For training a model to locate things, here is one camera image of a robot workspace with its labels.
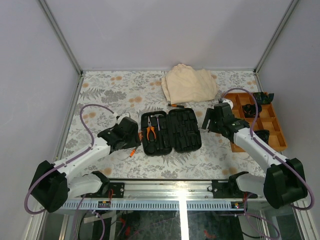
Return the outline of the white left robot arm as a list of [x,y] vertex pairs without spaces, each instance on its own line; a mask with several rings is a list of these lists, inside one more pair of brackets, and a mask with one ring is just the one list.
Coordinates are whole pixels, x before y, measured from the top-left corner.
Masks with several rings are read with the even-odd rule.
[[78,196],[105,197],[110,192],[110,180],[96,170],[80,176],[82,170],[95,161],[109,157],[115,151],[140,146],[138,123],[128,116],[107,128],[87,147],[55,163],[43,161],[29,187],[29,193],[49,213],[60,209],[68,199]]

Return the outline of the orange black needle-nose pliers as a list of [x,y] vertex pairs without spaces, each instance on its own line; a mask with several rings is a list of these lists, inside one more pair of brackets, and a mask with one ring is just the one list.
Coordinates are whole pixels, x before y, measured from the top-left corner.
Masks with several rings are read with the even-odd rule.
[[157,138],[156,131],[155,131],[155,127],[152,126],[152,122],[151,122],[151,119],[149,116],[147,117],[147,125],[148,125],[148,127],[146,129],[147,140],[149,142],[155,141]]

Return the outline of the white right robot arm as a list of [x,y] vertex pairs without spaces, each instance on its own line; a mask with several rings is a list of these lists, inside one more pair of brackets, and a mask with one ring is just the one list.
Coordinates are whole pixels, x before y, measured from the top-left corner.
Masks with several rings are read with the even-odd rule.
[[265,197],[275,209],[308,195],[304,168],[297,158],[288,159],[260,139],[250,124],[236,118],[229,103],[222,102],[206,111],[202,128],[222,135],[242,148],[265,172],[265,177],[241,172],[230,177],[228,192],[240,197],[245,192]]

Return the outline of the dark green tool case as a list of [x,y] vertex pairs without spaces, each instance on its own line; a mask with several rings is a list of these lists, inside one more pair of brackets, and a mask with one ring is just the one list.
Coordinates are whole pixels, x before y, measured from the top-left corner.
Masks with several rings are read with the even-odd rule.
[[[166,118],[164,128],[160,131],[155,114],[163,114]],[[148,117],[156,133],[156,140],[151,142],[147,140]],[[168,155],[172,150],[177,153],[193,152],[202,146],[196,114],[191,108],[146,112],[141,116],[140,127],[143,150],[150,157]]]

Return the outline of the steel claw hammer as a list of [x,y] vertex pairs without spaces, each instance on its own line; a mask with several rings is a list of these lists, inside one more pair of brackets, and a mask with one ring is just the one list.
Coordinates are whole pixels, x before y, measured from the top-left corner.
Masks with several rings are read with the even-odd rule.
[[158,113],[158,114],[155,114],[154,117],[156,118],[156,121],[157,121],[158,131],[161,131],[165,126],[166,116],[164,114]]

